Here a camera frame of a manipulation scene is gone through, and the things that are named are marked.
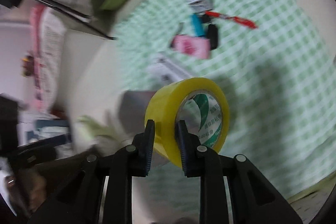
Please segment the yellow packing tape roll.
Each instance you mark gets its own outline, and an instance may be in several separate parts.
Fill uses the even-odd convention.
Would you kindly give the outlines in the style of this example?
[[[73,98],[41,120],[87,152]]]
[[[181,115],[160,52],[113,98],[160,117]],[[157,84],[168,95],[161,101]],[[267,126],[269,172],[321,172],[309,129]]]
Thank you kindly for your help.
[[[149,101],[145,121],[155,123],[154,149],[179,168],[181,153],[175,125],[184,120],[201,145],[220,152],[226,140],[230,110],[221,88],[212,80],[195,77],[159,89]]]

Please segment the white power bank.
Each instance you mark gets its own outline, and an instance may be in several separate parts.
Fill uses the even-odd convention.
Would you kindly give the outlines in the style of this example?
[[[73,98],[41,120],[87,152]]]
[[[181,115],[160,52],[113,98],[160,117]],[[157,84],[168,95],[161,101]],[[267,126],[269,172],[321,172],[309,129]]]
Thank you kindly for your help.
[[[157,53],[147,67],[147,71],[164,85],[177,83],[194,77],[192,73],[183,68],[179,62],[174,61],[165,54]]]

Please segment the pink tissue pack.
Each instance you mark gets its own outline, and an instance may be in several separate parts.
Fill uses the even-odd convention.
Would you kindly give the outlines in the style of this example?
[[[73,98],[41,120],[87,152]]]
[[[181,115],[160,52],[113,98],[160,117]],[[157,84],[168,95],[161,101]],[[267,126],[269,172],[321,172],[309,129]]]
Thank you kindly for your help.
[[[171,42],[171,48],[179,53],[198,59],[210,58],[210,41],[207,38],[176,35]]]

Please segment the black car key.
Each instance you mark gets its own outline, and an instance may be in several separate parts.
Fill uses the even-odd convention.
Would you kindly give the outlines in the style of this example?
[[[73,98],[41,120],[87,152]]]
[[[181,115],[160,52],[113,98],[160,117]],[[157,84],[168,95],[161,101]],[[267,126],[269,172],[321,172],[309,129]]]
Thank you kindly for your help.
[[[213,23],[210,16],[203,14],[201,16],[201,21],[205,27],[206,38],[210,42],[210,50],[217,49],[219,45],[219,32],[217,26]]]

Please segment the blue key fob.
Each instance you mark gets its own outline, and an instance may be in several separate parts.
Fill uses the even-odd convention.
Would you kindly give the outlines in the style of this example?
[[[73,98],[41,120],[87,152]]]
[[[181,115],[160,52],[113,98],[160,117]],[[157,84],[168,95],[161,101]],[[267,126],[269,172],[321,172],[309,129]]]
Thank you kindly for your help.
[[[194,28],[195,35],[197,37],[206,37],[205,30],[203,28],[203,23],[200,19],[200,17],[197,14],[192,14],[191,15],[191,22]]]

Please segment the red pen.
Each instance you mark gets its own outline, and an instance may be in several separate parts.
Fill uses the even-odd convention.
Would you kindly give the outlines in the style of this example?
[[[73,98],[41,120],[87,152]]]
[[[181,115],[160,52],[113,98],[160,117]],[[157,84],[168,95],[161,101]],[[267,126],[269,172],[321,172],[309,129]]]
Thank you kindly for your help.
[[[205,14],[208,15],[208,16],[212,16],[214,18],[221,18],[221,19],[224,19],[224,20],[229,20],[229,21],[235,22],[237,24],[240,24],[241,26],[248,27],[252,30],[258,28],[258,25],[255,22],[253,22],[252,20],[249,20],[249,19],[246,19],[246,18],[241,18],[239,16],[229,16],[229,15],[221,14],[221,13],[214,12],[214,11],[206,11]]]

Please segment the left green slipper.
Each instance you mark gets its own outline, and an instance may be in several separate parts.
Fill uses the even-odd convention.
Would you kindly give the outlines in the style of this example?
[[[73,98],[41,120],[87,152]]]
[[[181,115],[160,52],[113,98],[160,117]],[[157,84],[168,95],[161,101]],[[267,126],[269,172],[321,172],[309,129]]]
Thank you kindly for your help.
[[[87,115],[77,119],[77,127],[81,137],[96,148],[102,156],[113,155],[131,143],[131,139],[124,133],[118,132],[114,126],[100,124]]]

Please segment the cardboard box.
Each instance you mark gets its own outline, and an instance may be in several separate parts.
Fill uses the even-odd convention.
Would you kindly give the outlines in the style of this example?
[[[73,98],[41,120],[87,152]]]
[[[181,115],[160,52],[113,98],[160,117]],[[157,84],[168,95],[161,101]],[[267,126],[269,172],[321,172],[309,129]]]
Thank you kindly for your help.
[[[135,135],[144,132],[146,109],[154,94],[155,91],[151,90],[127,90],[123,92],[117,117],[128,142],[132,142]]]

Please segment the green checkered cloth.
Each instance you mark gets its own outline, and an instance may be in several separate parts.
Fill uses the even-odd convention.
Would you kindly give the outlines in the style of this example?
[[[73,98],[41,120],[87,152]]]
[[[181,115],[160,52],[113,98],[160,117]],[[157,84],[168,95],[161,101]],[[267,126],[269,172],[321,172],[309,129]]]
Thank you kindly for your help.
[[[193,33],[187,0],[145,0],[114,28],[124,87],[159,89],[147,67],[166,53],[224,92],[222,155],[246,155],[290,201],[319,190],[335,175],[335,65],[323,38],[295,0],[213,1],[258,28],[217,20],[219,46],[200,60],[169,48],[179,23]]]

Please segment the pink floral bed sheet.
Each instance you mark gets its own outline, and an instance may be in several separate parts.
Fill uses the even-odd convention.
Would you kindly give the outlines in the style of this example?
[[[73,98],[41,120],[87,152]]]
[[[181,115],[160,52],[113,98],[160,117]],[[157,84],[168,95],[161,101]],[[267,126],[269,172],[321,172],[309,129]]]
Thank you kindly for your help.
[[[40,3],[31,9],[30,25],[33,41],[35,102],[39,111],[48,113],[53,108],[58,94],[67,28],[53,9]]]

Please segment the black metal chair frame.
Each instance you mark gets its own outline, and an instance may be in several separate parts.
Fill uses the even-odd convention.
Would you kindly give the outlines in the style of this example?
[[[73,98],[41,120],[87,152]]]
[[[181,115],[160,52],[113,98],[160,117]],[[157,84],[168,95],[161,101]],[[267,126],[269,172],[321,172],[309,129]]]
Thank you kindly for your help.
[[[45,5],[48,8],[51,8],[61,14],[69,17],[70,19],[74,20],[77,23],[86,26],[86,28],[90,29],[91,31],[101,35],[102,37],[109,39],[109,40],[117,40],[117,38],[113,36],[108,36],[104,32],[100,31],[99,29],[95,28],[90,24],[92,17],[81,12],[78,12],[64,4],[56,2],[54,0],[34,0],[40,4]]]

